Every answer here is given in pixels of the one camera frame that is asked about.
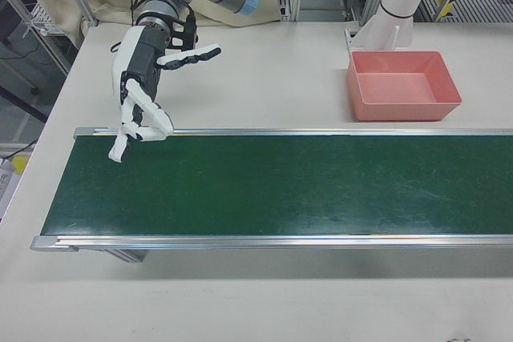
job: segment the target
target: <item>robotic arm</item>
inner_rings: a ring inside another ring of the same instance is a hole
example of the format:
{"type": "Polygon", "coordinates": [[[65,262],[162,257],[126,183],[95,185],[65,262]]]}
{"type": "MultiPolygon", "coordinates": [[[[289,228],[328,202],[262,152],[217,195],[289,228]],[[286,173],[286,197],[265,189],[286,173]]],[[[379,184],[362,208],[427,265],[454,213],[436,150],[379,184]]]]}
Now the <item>robotic arm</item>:
{"type": "MultiPolygon", "coordinates": [[[[164,140],[173,132],[169,115],[155,103],[162,70],[207,61],[220,54],[218,45],[195,50],[196,17],[191,0],[140,0],[136,26],[126,33],[113,67],[112,86],[121,109],[121,127],[109,158],[121,162],[128,139],[164,140]],[[180,17],[187,13],[185,22],[180,17]],[[165,50],[182,52],[166,55],[165,50]],[[143,113],[153,122],[143,126],[143,113]]],[[[240,15],[250,15],[259,0],[209,0],[240,15]]]]}

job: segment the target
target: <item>white table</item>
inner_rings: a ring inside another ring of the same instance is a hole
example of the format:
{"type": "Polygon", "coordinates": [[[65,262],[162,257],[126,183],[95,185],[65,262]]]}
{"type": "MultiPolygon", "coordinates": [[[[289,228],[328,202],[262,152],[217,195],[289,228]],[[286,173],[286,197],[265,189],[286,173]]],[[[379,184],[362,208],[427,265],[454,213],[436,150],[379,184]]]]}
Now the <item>white table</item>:
{"type": "MultiPolygon", "coordinates": [[[[116,127],[108,48],[91,29],[0,225],[0,335],[24,340],[509,340],[511,250],[153,251],[130,265],[93,251],[30,251],[76,127],[116,127]]],[[[352,122],[343,25],[201,29],[224,53],[166,74],[178,128],[511,129],[512,25],[417,25],[463,105],[440,123],[352,122]]]]}

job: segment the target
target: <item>green conveyor belt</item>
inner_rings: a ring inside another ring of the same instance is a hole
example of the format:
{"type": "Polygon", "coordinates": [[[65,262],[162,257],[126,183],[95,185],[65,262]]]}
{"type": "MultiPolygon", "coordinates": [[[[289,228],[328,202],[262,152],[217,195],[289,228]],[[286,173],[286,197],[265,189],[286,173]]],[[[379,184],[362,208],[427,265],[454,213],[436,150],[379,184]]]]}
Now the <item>green conveyor belt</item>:
{"type": "Polygon", "coordinates": [[[513,234],[512,136],[78,137],[41,235],[513,234]]]}

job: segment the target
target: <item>pink bin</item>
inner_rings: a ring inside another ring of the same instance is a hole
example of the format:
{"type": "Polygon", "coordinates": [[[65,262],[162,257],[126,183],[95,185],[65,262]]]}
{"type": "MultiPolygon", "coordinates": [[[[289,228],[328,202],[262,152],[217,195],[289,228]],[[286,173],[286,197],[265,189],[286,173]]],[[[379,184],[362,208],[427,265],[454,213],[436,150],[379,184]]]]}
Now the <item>pink bin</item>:
{"type": "Polygon", "coordinates": [[[347,81],[363,121],[441,120],[462,102],[436,51],[354,51],[347,81]]]}

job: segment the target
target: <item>blue arm joint cap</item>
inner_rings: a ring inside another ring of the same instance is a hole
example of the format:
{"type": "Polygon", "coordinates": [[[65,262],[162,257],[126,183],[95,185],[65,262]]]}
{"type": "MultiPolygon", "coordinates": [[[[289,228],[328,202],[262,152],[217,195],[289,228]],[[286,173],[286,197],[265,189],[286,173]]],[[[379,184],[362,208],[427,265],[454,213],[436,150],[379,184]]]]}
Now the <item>blue arm joint cap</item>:
{"type": "Polygon", "coordinates": [[[242,8],[236,14],[244,16],[251,15],[257,9],[259,2],[260,0],[246,0],[242,8]]]}

